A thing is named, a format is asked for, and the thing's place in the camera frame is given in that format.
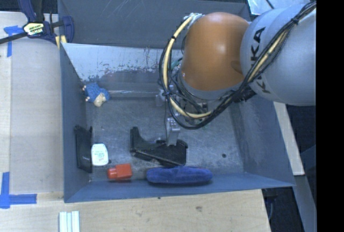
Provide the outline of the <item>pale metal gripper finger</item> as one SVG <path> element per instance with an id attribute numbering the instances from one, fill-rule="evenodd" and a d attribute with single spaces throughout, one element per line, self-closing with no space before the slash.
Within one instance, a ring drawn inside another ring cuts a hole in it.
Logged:
<path id="1" fill-rule="evenodd" d="M 161 107 L 164 105 L 165 96 L 163 95 L 163 90 L 159 90 L 158 93 L 155 95 L 155 105 L 157 107 Z"/>
<path id="2" fill-rule="evenodd" d="M 166 121 L 167 144 L 176 145 L 180 133 L 180 126 L 174 118 L 168 117 Z"/>

